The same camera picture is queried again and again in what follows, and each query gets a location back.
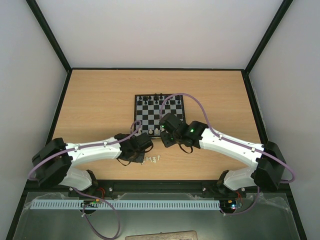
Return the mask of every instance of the black frame bar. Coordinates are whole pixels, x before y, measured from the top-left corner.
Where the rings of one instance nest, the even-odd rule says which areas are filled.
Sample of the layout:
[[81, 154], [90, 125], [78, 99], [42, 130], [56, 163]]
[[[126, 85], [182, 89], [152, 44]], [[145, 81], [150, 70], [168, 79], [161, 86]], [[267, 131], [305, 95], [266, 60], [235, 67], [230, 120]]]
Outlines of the black frame bar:
[[[221, 69], [221, 68], [131, 68], [131, 67], [109, 67], [109, 68], [101, 68], [101, 67], [75, 67], [71, 68], [70, 64], [68, 63], [64, 53], [62, 52], [53, 32], [51, 31], [43, 13], [41, 12], [36, 0], [26, 0], [30, 9], [32, 10], [34, 16], [36, 17], [37, 21], [39, 22], [43, 32], [45, 33], [46, 37], [48, 38], [49, 42], [51, 43], [54, 51], [56, 52], [58, 58], [60, 59], [63, 67], [67, 72], [67, 77], [65, 79], [65, 83], [62, 89], [62, 93], [54, 114], [54, 118], [52, 121], [52, 125], [48, 134], [48, 138], [46, 140], [46, 144], [51, 141], [57, 121], [59, 118], [59, 114], [63, 105], [63, 101], [67, 92], [68, 84], [70, 81], [70, 77], [72, 74], [72, 70], [166, 70], [166, 71], [241, 71], [245, 89], [248, 95], [248, 99], [250, 102], [250, 106], [252, 109], [253, 117], [255, 120], [255, 124], [257, 127], [257, 131], [260, 137], [261, 143], [266, 143], [268, 141], [268, 136], [266, 133], [266, 129], [263, 123], [263, 119], [257, 104], [256, 96], [253, 91], [253, 87], [249, 78], [249, 73], [253, 69], [254, 65], [256, 64], [258, 58], [262, 54], [263, 50], [265, 49], [266, 45], [268, 44], [270, 38], [272, 37], [273, 33], [275, 32], [277, 26], [281, 22], [282, 18], [284, 17], [285, 13], [287, 12], [288, 8], [290, 7], [293, 0], [283, 0], [281, 6], [279, 7], [277, 13], [275, 14], [272, 22], [270, 23], [268, 29], [266, 30], [263, 38], [261, 39], [259, 45], [257, 46], [252, 58], [250, 59], [247, 67], [245, 69]], [[103, 186], [104, 189], [108, 190], [112, 188], [111, 193], [107, 193], [109, 197], [116, 197], [118, 194], [123, 194], [127, 192], [142, 192], [142, 193], [190, 193], [194, 195], [198, 195], [200, 197], [215, 197], [221, 198], [222, 196], [213, 195], [208, 191], [203, 191], [204, 188], [208, 188], [212, 184], [215, 184], [216, 180], [192, 180], [192, 181], [173, 181], [173, 180], [160, 180], [160, 181], [152, 181], [152, 180], [98, 180], [99, 185]], [[16, 227], [19, 222], [20, 214], [23, 210], [25, 200], [27, 197], [28, 192], [68, 192], [69, 188], [64, 186], [57, 186], [50, 189], [40, 189], [36, 182], [27, 181], [25, 188], [22, 192], [22, 196], [20, 198], [18, 207], [14, 214], [8, 235], [6, 237], [7, 240], [11, 240], [14, 237]], [[255, 187], [247, 187], [247, 193], [255, 193], [257, 189]], [[281, 184], [278, 191], [279, 193], [285, 193], [290, 208], [292, 210], [293, 218], [298, 229], [298, 233], [300, 239], [305, 240], [307, 239], [306, 233], [304, 231], [301, 219], [299, 217], [299, 213], [297, 210], [297, 206], [295, 200], [292, 195], [292, 191], [288, 184]]]

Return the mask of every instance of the wooden table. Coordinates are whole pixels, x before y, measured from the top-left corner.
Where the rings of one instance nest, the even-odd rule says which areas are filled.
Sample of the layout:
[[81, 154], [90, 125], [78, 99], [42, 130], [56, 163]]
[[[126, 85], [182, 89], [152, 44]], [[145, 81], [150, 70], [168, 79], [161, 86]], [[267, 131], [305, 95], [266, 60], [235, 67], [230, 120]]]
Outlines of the wooden table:
[[[135, 94], [188, 93], [204, 106], [212, 126], [227, 135], [259, 143], [259, 135], [240, 71], [73, 70], [53, 138], [66, 143], [94, 142], [129, 133]], [[205, 122], [199, 106], [184, 97], [187, 123]], [[97, 179], [214, 180], [224, 170], [245, 167], [220, 153], [178, 145], [165, 148], [160, 139], [143, 164], [122, 166], [116, 159], [79, 165]]]

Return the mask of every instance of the robotic arm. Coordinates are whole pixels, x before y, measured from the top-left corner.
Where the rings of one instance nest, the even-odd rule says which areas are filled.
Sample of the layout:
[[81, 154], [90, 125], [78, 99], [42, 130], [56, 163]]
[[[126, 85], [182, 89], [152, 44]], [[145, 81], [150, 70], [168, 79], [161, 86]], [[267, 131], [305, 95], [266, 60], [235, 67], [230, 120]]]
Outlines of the robotic arm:
[[103, 141], [89, 143], [64, 143], [62, 138], [52, 140], [32, 158], [35, 168], [44, 162], [35, 169], [39, 187], [64, 185], [92, 194], [98, 187], [95, 175], [90, 170], [74, 167], [101, 159], [143, 163], [146, 149], [153, 146], [151, 138], [143, 133], [122, 141], [128, 136], [120, 133]]
[[266, 152], [285, 163], [275, 143], [268, 142], [266, 145], [262, 145], [243, 141], [218, 131], [215, 131], [217, 134], [214, 134], [207, 124], [193, 121], [188, 125], [172, 113], [166, 114], [160, 120], [160, 125], [165, 130], [161, 132], [160, 136], [166, 148], [174, 144], [183, 144], [186, 147], [212, 150], [247, 165], [243, 169], [226, 170], [221, 174], [217, 182], [220, 193], [227, 194], [230, 191], [250, 186], [259, 186], [269, 191], [278, 189], [284, 167], [260, 153]]

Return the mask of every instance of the white wall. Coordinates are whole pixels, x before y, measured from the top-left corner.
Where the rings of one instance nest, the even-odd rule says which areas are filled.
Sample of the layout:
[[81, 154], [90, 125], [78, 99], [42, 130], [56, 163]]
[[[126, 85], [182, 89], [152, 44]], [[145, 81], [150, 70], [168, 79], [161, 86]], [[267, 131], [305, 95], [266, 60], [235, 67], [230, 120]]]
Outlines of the white wall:
[[266, 131], [297, 178], [291, 184], [308, 239], [319, 239], [320, 1], [295, 0], [250, 74]]
[[282, 0], [38, 0], [72, 67], [245, 68]]
[[32, 168], [45, 144], [66, 78], [25, 0], [0, 7], [0, 239], [5, 239]]

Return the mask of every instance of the gray floor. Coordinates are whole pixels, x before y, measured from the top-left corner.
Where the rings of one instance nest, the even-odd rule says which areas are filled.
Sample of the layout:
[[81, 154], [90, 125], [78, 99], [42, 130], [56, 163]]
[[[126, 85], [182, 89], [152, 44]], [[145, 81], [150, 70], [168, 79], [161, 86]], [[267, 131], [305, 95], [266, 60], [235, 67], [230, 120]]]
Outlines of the gray floor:
[[[124, 240], [131, 235], [193, 230], [197, 232], [199, 240], [298, 240], [285, 194], [264, 194], [263, 197], [265, 199], [262, 198], [254, 209], [237, 216], [223, 216], [218, 211], [202, 210], [122, 210], [119, 211], [122, 227], [118, 239]], [[117, 221], [110, 210], [97, 210], [89, 219], [107, 237], [112, 237], [117, 231]], [[26, 209], [21, 215], [14, 239], [100, 238], [93, 234], [78, 210]]]

